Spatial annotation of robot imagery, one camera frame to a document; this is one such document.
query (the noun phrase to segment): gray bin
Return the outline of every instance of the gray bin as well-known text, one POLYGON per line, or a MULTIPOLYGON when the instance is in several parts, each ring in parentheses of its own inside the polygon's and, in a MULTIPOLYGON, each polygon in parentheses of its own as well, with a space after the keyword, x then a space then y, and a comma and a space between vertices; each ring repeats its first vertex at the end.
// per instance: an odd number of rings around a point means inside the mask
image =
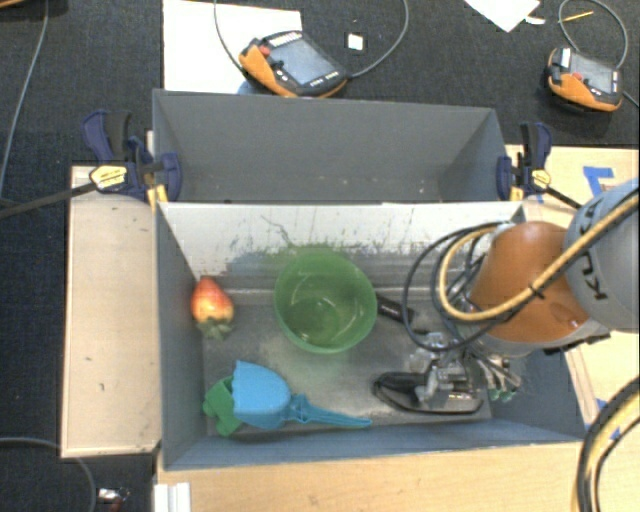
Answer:
MULTIPOLYGON (((478 413, 465 418, 414 415, 392 409, 370 391, 383 371, 407 370, 416 347, 402 326, 379 318, 353 349, 317 355, 289 342, 275 320, 273 284, 301 248, 334 248, 358 264, 377 291, 397 298, 411 262, 430 242, 462 227, 512 218, 517 204, 491 202, 495 162, 504 153, 495 113, 156 91, 154 115, 156 154, 178 151, 185 175, 181 201, 162 204, 155 223, 166 470, 468 450, 583 436, 561 355, 536 353, 523 360, 524 386, 509 403, 485 400, 478 413), (325 125, 334 116, 342 121, 335 130, 325 125), (287 118, 301 129, 269 128, 287 118), (313 119, 324 120, 322 128, 316 127, 321 144, 309 135, 316 129, 313 119), (371 134, 380 126, 393 135, 374 143, 356 130, 346 138, 355 127, 371 134), (281 140, 283 133, 289 139, 281 140), (316 143, 305 151, 305 140, 316 143), (280 153, 265 153, 276 144, 280 153), (379 150, 381 144, 385 151, 379 150), (284 151, 289 145, 291 151, 284 151), (334 146, 329 150, 327 145, 334 146), (322 166, 305 167, 320 157, 322 166), (262 162, 260 169, 257 162, 262 162), (396 162, 392 173, 391 162, 396 162), (373 177, 384 177, 388 188, 373 177), (432 187, 423 190, 423 180, 432 187), (309 181, 314 187, 307 186, 309 181), (274 182, 281 186, 273 187, 274 182), (202 338, 187 307, 203 274, 216 276, 236 303, 236 327, 221 343, 202 338), (317 406, 369 416, 373 426, 340 431, 292 424, 221 438, 201 404, 209 386, 231 375, 238 359, 277 371, 294 393, 307 394, 317 406)), ((425 276, 417 277, 413 304, 429 312, 425 276)), ((439 328, 437 314, 432 315, 439 328)))

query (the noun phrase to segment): black carpet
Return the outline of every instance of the black carpet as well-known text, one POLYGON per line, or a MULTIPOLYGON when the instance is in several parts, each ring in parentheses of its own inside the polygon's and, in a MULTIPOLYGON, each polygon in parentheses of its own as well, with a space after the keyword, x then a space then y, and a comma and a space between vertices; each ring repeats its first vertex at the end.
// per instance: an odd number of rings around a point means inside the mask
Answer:
MULTIPOLYGON (((50 21, 18 129, 2 196, 28 201, 67 186, 74 162, 93 155, 79 124, 98 108, 133 113, 131 131, 151 127, 151 94, 162 86, 161 0, 50 0, 50 21)), ((375 61, 400 31, 400 0, 237 2, 300 9, 305 30, 351 71, 375 61), (363 54, 345 49, 344 35, 366 35, 363 54)), ((624 19, 629 55, 627 91, 638 99, 640 3, 607 0, 624 19)), ((520 143, 518 124, 542 121, 556 145, 638 147, 638 110, 578 115, 555 105, 542 85, 550 51, 564 44, 559 0, 537 15, 544 26, 521 24, 511 34, 465 8, 463 0, 409 0, 406 38, 382 65, 353 80, 346 99, 376 99, 493 107, 505 141, 520 143)), ((575 2, 567 15, 596 14, 568 24, 589 54, 615 62, 622 41, 598 8, 575 2)), ((0 147, 4 147, 20 88, 40 33, 44 0, 0 10, 0 147)), ((0 436, 56 441, 60 411, 66 260, 66 207, 0 221, 0 436)), ((151 456, 88 461, 99 487, 129 487, 123 510, 148 510, 151 456)), ((82 473, 46 449, 0 448, 0 509, 84 510, 82 473)))

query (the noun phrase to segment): bin floor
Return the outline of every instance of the bin floor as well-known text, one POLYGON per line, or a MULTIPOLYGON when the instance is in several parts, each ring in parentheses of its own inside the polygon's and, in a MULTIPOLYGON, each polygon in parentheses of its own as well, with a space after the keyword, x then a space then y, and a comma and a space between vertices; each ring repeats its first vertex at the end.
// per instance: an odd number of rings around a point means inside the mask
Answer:
MULTIPOLYGON (((374 427, 474 421, 491 417, 486 396, 483 406, 475 414, 452 417, 400 411, 372 393, 372 384, 382 373, 409 371, 409 356, 418 347, 400 323, 379 316, 371 333, 355 347, 338 354, 314 354, 294 345, 281 331, 270 294, 265 292, 259 300, 252 294, 253 297, 247 300, 241 297, 241 293, 229 291, 236 299, 234 330, 223 341, 204 340, 203 396, 219 379, 233 373, 237 360, 243 360, 280 374, 287 381, 292 394, 304 393, 318 407, 369 417, 374 427)), ((443 328, 435 312, 430 328, 432 331, 443 328)), ((210 435, 216 435, 214 426, 213 420, 210 420, 210 435)), ((288 422, 280 432, 327 428, 288 422)), ((256 433, 256 429, 245 426, 237 435, 243 433, 256 433)))

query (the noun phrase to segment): clamp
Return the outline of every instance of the clamp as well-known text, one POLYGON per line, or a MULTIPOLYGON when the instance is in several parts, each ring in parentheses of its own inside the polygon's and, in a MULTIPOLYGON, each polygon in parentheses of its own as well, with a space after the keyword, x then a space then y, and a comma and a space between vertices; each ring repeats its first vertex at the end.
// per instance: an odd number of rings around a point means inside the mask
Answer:
POLYGON ((163 153, 154 162, 143 142, 127 135, 130 119, 127 111, 97 110, 82 121, 84 143, 101 164, 90 174, 91 181, 101 193, 147 201, 158 190, 159 196, 177 200, 182 186, 177 154, 163 153))
POLYGON ((551 132, 542 123, 521 123, 524 153, 518 152, 518 165, 509 156, 498 159, 496 186, 503 201, 521 201, 534 194, 549 194, 572 208, 582 205, 551 187, 551 176, 544 164, 551 154, 551 132))

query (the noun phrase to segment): green bowl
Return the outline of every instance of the green bowl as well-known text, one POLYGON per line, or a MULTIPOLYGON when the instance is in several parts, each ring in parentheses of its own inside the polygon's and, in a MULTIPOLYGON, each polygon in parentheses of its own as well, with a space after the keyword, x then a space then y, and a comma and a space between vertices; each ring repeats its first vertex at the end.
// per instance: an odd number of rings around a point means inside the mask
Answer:
POLYGON ((329 250, 305 253, 289 263, 276 281, 274 302, 286 336, 318 354, 353 347, 369 334, 377 316, 367 276, 329 250))

